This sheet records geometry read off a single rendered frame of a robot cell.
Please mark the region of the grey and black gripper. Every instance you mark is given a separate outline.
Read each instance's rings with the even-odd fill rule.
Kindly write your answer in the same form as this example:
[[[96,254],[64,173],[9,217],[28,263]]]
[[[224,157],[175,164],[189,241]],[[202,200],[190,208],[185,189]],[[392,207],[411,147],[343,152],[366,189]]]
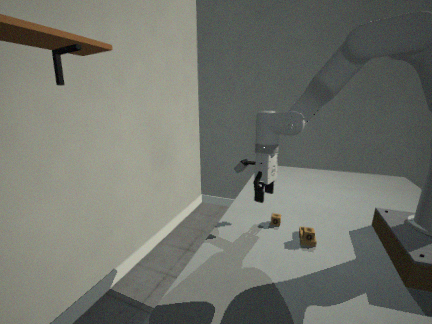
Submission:
[[[254,173],[254,201],[264,202],[265,193],[273,194],[274,180],[277,178],[277,153],[264,154],[256,153],[255,173]],[[264,180],[264,181],[263,181]],[[259,182],[263,181],[263,182]],[[272,183],[271,183],[272,182]],[[271,183],[271,184],[270,184]],[[259,185],[261,184],[262,187]]]

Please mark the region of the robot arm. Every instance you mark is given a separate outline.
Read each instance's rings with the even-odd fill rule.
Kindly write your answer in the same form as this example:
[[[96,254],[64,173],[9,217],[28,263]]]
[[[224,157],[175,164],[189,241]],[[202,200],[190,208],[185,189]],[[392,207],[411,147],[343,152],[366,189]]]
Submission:
[[[255,152],[277,153],[279,134],[299,134],[315,113],[346,86],[367,60],[384,56],[405,61],[415,68],[427,106],[432,112],[432,12],[403,14],[354,28],[288,111],[258,112]],[[409,216],[407,223],[417,231],[432,236],[432,135],[419,202],[415,215]]]

